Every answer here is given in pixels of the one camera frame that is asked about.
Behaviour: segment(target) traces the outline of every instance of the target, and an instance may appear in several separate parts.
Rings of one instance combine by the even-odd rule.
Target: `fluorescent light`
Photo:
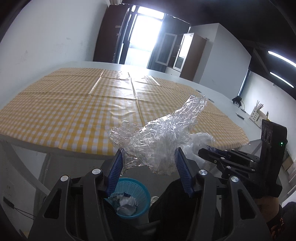
[[[276,56],[282,60],[285,60],[286,62],[288,62],[289,64],[293,65],[295,68],[296,68],[296,63],[292,62],[291,60],[288,60],[287,58],[277,54],[277,53],[274,53],[274,52],[271,52],[271,51],[268,51],[269,54],[273,55],[273,56]]]
[[[291,85],[289,82],[285,81],[283,78],[277,76],[276,74],[274,74],[274,73],[272,73],[272,72],[270,72],[270,73],[271,73],[272,75],[274,75],[275,77],[279,78],[280,80],[284,81],[286,84],[290,85],[292,88],[294,88],[293,85]]]

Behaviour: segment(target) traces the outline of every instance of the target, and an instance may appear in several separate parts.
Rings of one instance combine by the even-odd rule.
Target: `glass door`
[[[183,39],[180,44],[180,48],[173,66],[173,69],[182,71],[184,62],[186,60],[187,54],[189,52],[189,48],[192,42],[194,33],[191,34],[184,34]]]
[[[134,5],[131,8],[120,53],[120,64],[147,68],[164,15],[162,12],[145,7]]]

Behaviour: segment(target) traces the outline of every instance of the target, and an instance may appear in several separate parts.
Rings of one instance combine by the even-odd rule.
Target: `crumpled plastic film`
[[[122,175],[129,168],[146,165],[161,175],[175,172],[175,150],[192,139],[190,131],[206,103],[205,97],[191,95],[180,109],[149,121],[139,130],[126,120],[120,127],[112,128],[110,140],[116,148],[122,148]]]

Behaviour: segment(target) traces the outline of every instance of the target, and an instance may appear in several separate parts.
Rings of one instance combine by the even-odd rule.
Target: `blue gripper pad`
[[[192,197],[194,194],[193,184],[195,183],[196,173],[194,173],[190,166],[188,166],[187,158],[180,147],[175,151],[175,163],[184,191],[189,195],[189,197]]]
[[[120,149],[118,149],[116,155],[112,160],[110,169],[108,173],[106,173],[108,181],[107,181],[107,188],[105,192],[108,195],[108,197],[115,191],[122,168],[123,168],[122,153]]]

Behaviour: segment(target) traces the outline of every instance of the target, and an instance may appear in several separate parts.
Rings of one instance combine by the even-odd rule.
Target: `screw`
[[[101,169],[99,169],[99,168],[95,168],[95,169],[92,170],[92,174],[97,175],[97,174],[100,174],[100,173],[101,173]]]
[[[233,181],[234,183],[237,183],[239,181],[239,179],[236,176],[232,176],[231,181]]]
[[[65,181],[67,181],[68,179],[69,179],[69,177],[68,177],[67,175],[64,175],[64,176],[61,177],[61,181],[62,181],[62,182],[65,182]]]
[[[204,169],[200,169],[198,171],[199,174],[201,174],[202,176],[205,176],[207,174],[207,170],[204,170]]]

